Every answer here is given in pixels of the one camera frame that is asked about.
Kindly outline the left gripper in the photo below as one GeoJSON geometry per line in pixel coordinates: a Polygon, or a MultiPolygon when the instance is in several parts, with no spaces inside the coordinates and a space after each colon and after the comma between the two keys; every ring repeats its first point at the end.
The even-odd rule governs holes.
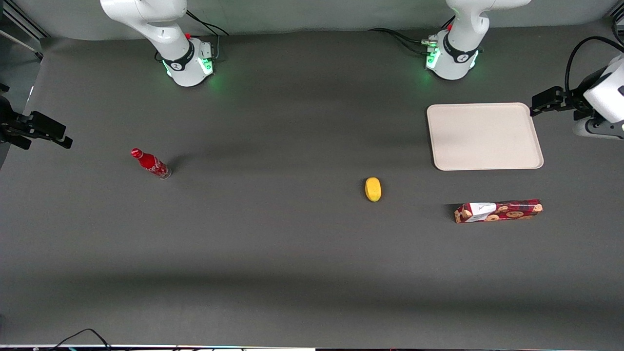
{"type": "Polygon", "coordinates": [[[584,115],[597,113],[610,123],[624,119],[624,55],[613,58],[605,67],[586,76],[566,99],[563,87],[554,86],[532,97],[530,116],[552,111],[575,110],[584,115]]]}

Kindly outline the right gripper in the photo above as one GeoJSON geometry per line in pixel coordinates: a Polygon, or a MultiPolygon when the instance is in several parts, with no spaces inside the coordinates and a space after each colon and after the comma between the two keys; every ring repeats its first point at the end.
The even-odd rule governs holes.
{"type": "Polygon", "coordinates": [[[73,140],[65,136],[66,127],[64,124],[38,111],[31,112],[30,126],[40,134],[27,134],[25,137],[23,125],[20,122],[21,115],[16,113],[9,100],[3,97],[3,94],[7,93],[9,89],[5,84],[0,84],[0,143],[2,146],[12,145],[23,150],[29,150],[31,140],[41,138],[65,149],[71,148],[73,140]]]}

